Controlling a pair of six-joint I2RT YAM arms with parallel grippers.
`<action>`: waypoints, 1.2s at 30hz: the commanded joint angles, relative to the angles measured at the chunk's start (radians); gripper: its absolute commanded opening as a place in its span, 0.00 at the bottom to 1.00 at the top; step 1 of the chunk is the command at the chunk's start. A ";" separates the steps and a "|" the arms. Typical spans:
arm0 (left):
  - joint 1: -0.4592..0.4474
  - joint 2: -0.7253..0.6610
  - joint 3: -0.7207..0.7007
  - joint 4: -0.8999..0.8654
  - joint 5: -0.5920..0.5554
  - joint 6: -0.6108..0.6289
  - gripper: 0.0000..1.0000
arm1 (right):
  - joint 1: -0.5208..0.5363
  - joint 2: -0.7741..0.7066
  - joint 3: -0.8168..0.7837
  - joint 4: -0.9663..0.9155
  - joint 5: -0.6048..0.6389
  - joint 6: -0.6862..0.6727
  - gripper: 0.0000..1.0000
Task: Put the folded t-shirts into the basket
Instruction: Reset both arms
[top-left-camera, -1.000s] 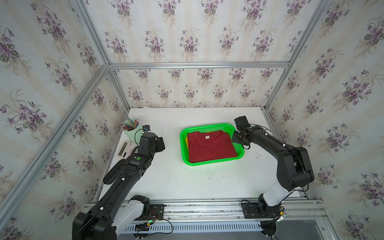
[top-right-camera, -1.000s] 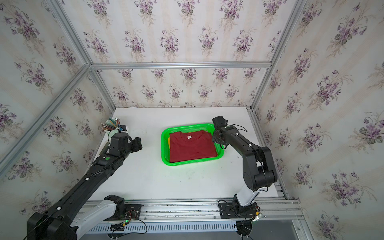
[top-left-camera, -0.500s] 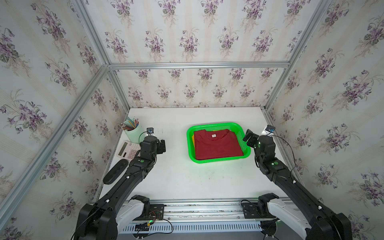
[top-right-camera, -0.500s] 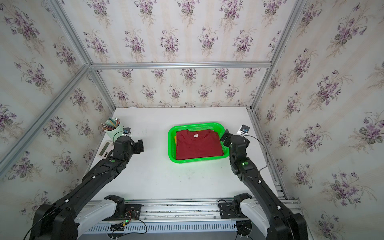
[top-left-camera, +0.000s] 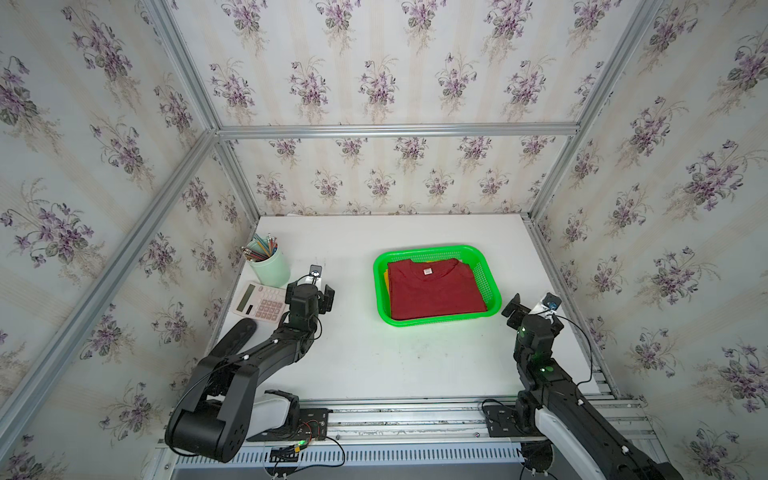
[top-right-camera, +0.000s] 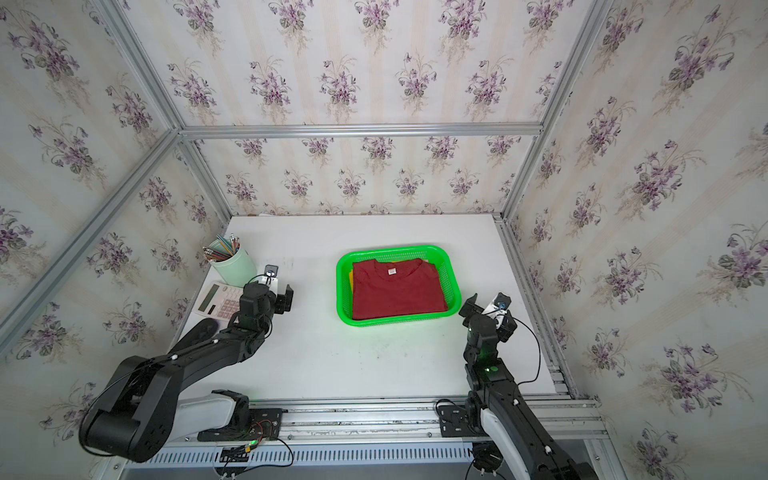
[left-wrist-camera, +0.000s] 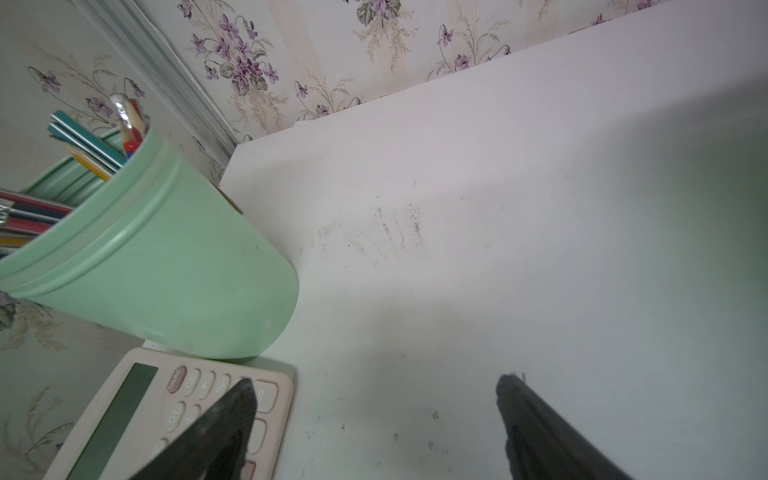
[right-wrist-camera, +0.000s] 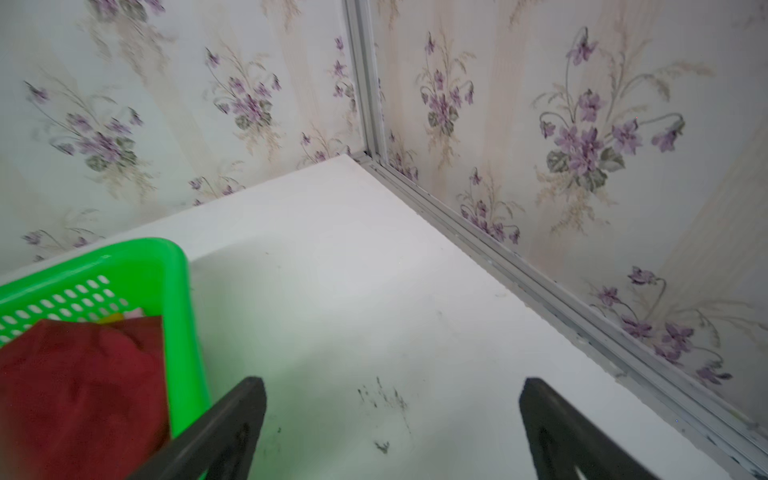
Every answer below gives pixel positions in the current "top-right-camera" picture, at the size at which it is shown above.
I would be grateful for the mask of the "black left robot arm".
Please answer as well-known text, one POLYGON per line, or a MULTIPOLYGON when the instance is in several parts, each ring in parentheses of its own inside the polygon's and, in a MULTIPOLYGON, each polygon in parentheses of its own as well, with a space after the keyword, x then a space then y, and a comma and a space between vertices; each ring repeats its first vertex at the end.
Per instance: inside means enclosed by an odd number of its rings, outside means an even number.
POLYGON ((205 318, 168 353, 123 360, 83 415, 80 447, 94 456, 143 463, 182 437, 246 438, 253 428, 246 395, 231 390, 187 400, 180 395, 196 382, 250 359, 268 338, 274 317, 290 311, 293 297, 291 287, 276 293, 266 283, 249 283, 226 328, 205 318))

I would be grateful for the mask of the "dark red t-shirt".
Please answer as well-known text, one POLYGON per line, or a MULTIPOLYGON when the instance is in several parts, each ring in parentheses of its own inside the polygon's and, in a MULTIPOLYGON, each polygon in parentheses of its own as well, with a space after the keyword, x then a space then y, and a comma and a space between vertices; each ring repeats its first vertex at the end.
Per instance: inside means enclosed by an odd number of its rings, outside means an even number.
POLYGON ((356 321, 445 312, 437 268, 422 259, 356 262, 352 267, 352 319, 356 321))

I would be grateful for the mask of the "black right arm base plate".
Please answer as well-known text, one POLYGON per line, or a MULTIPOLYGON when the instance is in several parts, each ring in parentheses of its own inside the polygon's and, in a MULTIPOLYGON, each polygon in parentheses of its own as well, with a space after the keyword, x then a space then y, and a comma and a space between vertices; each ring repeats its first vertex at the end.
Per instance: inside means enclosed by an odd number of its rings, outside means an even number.
POLYGON ((434 404, 440 435, 443 438, 481 437, 481 427, 471 422, 467 409, 450 399, 439 399, 434 404))

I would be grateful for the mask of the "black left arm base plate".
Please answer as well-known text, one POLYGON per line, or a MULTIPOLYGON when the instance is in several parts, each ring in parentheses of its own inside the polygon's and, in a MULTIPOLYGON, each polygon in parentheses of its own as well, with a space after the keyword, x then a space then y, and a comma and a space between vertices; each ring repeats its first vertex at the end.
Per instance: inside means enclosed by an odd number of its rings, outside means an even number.
POLYGON ((199 442, 246 442, 279 436, 284 411, 280 408, 250 409, 235 413, 229 424, 197 434, 199 442))

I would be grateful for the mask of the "green plastic basket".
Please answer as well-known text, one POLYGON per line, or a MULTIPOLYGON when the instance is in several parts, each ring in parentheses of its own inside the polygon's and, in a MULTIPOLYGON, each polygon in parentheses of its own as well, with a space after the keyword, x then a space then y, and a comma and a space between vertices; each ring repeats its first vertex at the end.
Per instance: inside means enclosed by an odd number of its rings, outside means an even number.
POLYGON ((453 271, 450 257, 443 249, 434 245, 416 245, 351 252, 342 256, 336 266, 336 309, 340 319, 351 326, 362 327, 450 317, 459 311, 462 304, 461 292, 453 271), (387 263, 422 259, 433 264, 437 268, 448 309, 445 312, 432 314, 408 315, 363 321, 353 320, 352 290, 349 285, 348 272, 352 270, 354 263, 371 259, 387 263))

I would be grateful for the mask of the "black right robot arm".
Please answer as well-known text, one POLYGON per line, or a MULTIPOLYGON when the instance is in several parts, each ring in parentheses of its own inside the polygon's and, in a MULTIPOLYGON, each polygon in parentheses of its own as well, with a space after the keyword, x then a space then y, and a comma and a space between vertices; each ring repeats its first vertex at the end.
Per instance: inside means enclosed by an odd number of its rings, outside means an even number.
POLYGON ((459 309, 467 329, 463 353, 470 387, 465 408, 469 428, 490 437, 515 479, 595 479, 587 462, 576 462, 528 406, 498 351, 517 328, 500 293, 486 307, 469 297, 459 309))

